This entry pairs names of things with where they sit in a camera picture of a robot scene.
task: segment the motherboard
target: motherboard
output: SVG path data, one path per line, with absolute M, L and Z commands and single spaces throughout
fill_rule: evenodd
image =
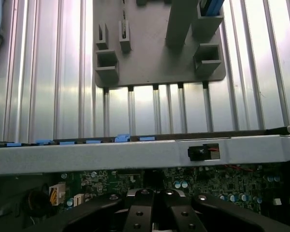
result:
M 168 168 L 163 173 L 164 187 L 179 189 L 186 196 L 209 193 L 259 214 L 264 202 L 280 201 L 283 178 L 281 164 L 222 165 L 193 168 Z M 66 184 L 65 201 L 60 210 L 73 207 L 73 197 L 84 195 L 88 201 L 107 192 L 126 194 L 129 189 L 144 188 L 145 170 L 99 170 L 63 173 Z

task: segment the silver screw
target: silver screw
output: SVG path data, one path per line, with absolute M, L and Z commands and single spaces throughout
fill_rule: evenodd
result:
M 205 200 L 206 200 L 206 197 L 205 197 L 204 195 L 199 195 L 199 199 L 200 199 L 201 201 L 205 201 Z
M 141 194 L 149 194 L 149 192 L 147 191 L 147 189 L 143 189 Z
M 62 179 L 66 179 L 67 177 L 68 177 L 68 174 L 66 174 L 66 173 L 61 174 Z
M 168 195 L 172 195 L 174 192 L 173 192 L 172 190 L 168 190 L 168 189 L 167 189 L 167 190 L 165 191 L 165 193 L 168 194 Z
M 112 194 L 110 197 L 110 200 L 117 200 L 117 199 L 118 199 L 118 197 L 115 194 Z
M 96 178 L 98 176 L 98 174 L 96 172 L 92 172 L 90 175 L 92 178 Z

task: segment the screw hole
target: screw hole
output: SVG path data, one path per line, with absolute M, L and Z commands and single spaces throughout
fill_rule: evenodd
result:
M 192 229 L 192 230 L 194 230 L 195 229 L 195 225 L 194 224 L 189 224 L 189 229 Z
M 133 226 L 135 229 L 139 229 L 140 227 L 141 227 L 141 225 L 140 224 L 134 224 L 134 226 Z

